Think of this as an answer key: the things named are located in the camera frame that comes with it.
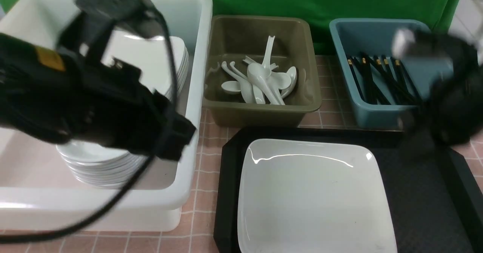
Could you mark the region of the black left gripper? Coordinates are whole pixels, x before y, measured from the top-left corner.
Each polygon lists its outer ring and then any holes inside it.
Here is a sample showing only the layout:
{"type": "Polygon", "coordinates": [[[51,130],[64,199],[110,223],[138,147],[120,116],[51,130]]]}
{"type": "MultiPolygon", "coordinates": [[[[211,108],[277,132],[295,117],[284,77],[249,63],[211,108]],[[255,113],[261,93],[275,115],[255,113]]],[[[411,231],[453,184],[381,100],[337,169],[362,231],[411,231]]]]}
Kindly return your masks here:
{"type": "Polygon", "coordinates": [[[101,59],[115,27],[168,38],[151,0],[75,0],[78,14],[54,50],[1,34],[1,127],[47,143],[81,140],[180,160],[195,126],[171,99],[140,83],[140,68],[101,59]]]}

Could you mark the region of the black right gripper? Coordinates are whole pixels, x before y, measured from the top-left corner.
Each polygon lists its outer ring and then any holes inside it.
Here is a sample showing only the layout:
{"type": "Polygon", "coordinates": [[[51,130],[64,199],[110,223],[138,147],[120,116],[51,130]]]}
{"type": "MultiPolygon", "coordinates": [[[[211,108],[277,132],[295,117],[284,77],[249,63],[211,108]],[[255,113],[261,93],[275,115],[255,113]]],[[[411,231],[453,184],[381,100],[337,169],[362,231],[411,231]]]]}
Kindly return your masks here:
{"type": "Polygon", "coordinates": [[[392,53],[449,59],[453,71],[433,81],[428,97],[400,114],[403,158],[428,159],[445,147],[469,143],[482,131],[483,76],[475,44],[451,33],[397,29],[392,53]]]}

